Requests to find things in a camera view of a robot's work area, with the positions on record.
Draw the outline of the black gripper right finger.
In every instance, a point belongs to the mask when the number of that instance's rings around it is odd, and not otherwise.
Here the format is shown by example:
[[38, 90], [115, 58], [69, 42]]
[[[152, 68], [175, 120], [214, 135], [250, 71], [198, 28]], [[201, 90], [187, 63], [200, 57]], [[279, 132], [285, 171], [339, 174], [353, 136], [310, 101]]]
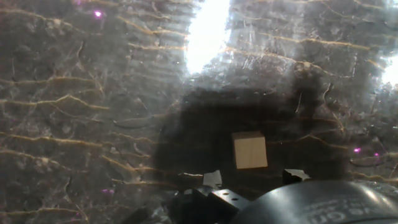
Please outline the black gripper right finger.
[[282, 172], [282, 181], [284, 185], [296, 184], [311, 179], [303, 170], [284, 169]]

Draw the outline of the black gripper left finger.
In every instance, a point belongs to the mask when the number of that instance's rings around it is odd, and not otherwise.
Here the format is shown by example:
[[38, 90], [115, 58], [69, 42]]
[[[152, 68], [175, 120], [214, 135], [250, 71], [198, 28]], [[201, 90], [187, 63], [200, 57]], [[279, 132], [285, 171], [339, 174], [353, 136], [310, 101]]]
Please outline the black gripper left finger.
[[221, 172], [216, 170], [203, 175], [205, 187], [211, 187], [206, 195], [206, 207], [214, 218], [233, 218], [249, 205], [249, 200], [230, 189], [222, 189]]

